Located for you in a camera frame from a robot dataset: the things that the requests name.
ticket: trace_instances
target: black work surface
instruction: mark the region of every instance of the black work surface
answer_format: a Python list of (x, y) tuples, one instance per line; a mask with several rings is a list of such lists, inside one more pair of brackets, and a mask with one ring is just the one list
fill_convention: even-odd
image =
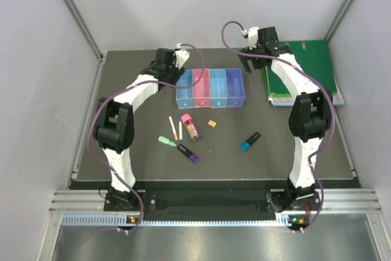
[(143, 198), (147, 221), (275, 220), (265, 191), (159, 191)]
[[(131, 84), (155, 58), (155, 50), (110, 51), (103, 69), (97, 100)], [(226, 49), (202, 50), (207, 68), (241, 67), (238, 57)], [(191, 51), (186, 68), (199, 68), (200, 58)], [(134, 113), (135, 137), (131, 165), (137, 180), (240, 180), (285, 179), (293, 165), (294, 139), (288, 128), (291, 108), (277, 108), (267, 101), (261, 71), (243, 72), (246, 102), (243, 108), (197, 108), (180, 110), (175, 90), (165, 87)], [(203, 138), (192, 142), (183, 129), (183, 145), (199, 158), (193, 164), (177, 149), (158, 142), (158, 136), (173, 138), (168, 116), (178, 128), (178, 116), (192, 115)], [(217, 122), (212, 128), (209, 120)], [(240, 145), (254, 132), (261, 138), (247, 151)], [(104, 158), (96, 141), (92, 150)], [(320, 178), (352, 178), (338, 130), (328, 149), (318, 156)], [(109, 170), (84, 151), (78, 180), (109, 180)]]

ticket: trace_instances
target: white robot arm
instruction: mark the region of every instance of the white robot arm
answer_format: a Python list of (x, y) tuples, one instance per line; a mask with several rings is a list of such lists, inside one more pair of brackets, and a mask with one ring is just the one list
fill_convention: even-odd
[[(331, 125), (331, 112), (319, 88), (293, 68), (302, 70), (289, 46), (279, 45), (275, 27), (253, 27), (248, 32), (243, 31), (243, 36), (248, 39), (249, 46), (241, 52), (274, 56), (279, 59), (239, 55), (244, 69), (251, 72), (249, 61), (254, 69), (270, 67), (295, 98), (289, 118), (289, 127), (295, 141), (293, 168), (285, 187), (284, 203), (277, 205), (277, 210), (284, 210), (287, 205), (303, 203), (314, 195), (315, 179), (308, 158), (319, 149), (324, 133)], [(313, 156), (311, 160), (312, 167), (315, 168), (316, 157)]]
[[(164, 81), (176, 84), (185, 72), (183, 65), (188, 59), (189, 52), (181, 48), (180, 45), (177, 45), (175, 50), (159, 48), (155, 61), (151, 63), (149, 68), (142, 71), (128, 87), (144, 81)], [(133, 187), (136, 182), (130, 162), (130, 145), (134, 137), (133, 113), (146, 99), (159, 92), (161, 88), (162, 85), (158, 83), (145, 83), (116, 96), (100, 115), (94, 129), (94, 138), (103, 148), (109, 164), (130, 187)], [(111, 186), (116, 191), (124, 192), (124, 194), (130, 192), (129, 188), (118, 180), (114, 171), (111, 171), (111, 178)]]

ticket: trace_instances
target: clear plastic bin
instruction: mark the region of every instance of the clear plastic bin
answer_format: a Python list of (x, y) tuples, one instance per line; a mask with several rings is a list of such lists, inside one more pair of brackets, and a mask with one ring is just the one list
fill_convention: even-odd
[(240, 68), (226, 68), (228, 103), (227, 107), (243, 107), (246, 101), (243, 77)]
[[(193, 70), (193, 82), (201, 76), (201, 68)], [(210, 76), (209, 69), (203, 71), (201, 80), (194, 86), (194, 107), (210, 107)]]
[[(193, 71), (186, 70), (177, 82), (177, 86), (186, 87), (193, 83)], [(179, 109), (194, 108), (193, 88), (177, 89), (176, 101)]]
[(227, 107), (227, 76), (225, 70), (210, 70), (210, 107), (223, 108)]

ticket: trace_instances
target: gray wall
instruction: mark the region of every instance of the gray wall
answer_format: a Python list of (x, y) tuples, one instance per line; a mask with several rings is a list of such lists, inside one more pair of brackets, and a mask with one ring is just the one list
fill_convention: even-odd
[(0, 252), (32, 260), (97, 59), (62, 0), (0, 0)]
[(362, 180), (391, 226), (391, 1), (356, 0), (331, 41), (341, 108)]
[[(322, 39), (343, 0), (74, 0), (102, 51), (155, 49), (177, 43), (221, 48), (229, 20), (276, 26), (282, 40)], [(227, 30), (243, 46), (237, 28)]]

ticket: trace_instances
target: dark gray table surface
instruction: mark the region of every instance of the dark gray table surface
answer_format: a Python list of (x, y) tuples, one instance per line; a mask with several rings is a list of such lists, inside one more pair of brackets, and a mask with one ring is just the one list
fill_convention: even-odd
[[(155, 58), (155, 50), (110, 51), (97, 99), (108, 97), (131, 84)], [(241, 67), (238, 57), (226, 49), (202, 50), (207, 68)], [(191, 51), (186, 68), (199, 68), (200, 58)], [(135, 137), (131, 164), (138, 180), (239, 180), (287, 178), (293, 165), (294, 139), (288, 128), (290, 108), (277, 108), (267, 101), (260, 71), (243, 71), (246, 102), (243, 108), (197, 108), (180, 110), (175, 90), (165, 87), (150, 97), (135, 113)], [(192, 142), (183, 129), (183, 144), (200, 157), (193, 164), (178, 150), (158, 142), (158, 136), (173, 138), (168, 116), (178, 128), (178, 116), (192, 115), (203, 135)], [(212, 119), (215, 128), (208, 126)], [(247, 151), (240, 145), (255, 131), (261, 138)], [(104, 157), (96, 141), (93, 151)], [(328, 149), (318, 156), (320, 178), (352, 178), (351, 168), (338, 131)], [(84, 151), (78, 180), (110, 180), (109, 170)]]

